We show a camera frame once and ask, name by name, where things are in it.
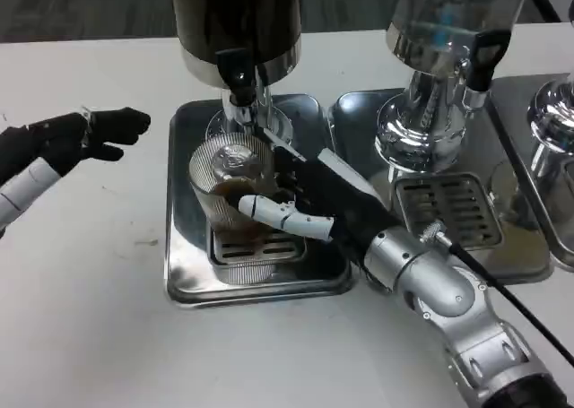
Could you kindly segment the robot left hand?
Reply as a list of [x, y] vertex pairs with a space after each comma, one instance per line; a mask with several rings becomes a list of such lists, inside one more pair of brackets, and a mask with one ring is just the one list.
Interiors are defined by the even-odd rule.
[[151, 117], [129, 107], [69, 113], [1, 133], [1, 182], [5, 183], [41, 158], [61, 177], [79, 162], [119, 161], [123, 145], [134, 145]]

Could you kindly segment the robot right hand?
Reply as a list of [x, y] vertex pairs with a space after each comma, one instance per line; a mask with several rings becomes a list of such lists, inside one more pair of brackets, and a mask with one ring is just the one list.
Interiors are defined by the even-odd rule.
[[264, 128], [276, 168], [293, 199], [278, 202], [244, 182], [226, 201], [241, 214], [271, 228], [307, 239], [333, 241], [370, 273], [398, 272], [413, 257], [392, 233], [401, 223], [376, 191], [330, 149], [307, 159]]

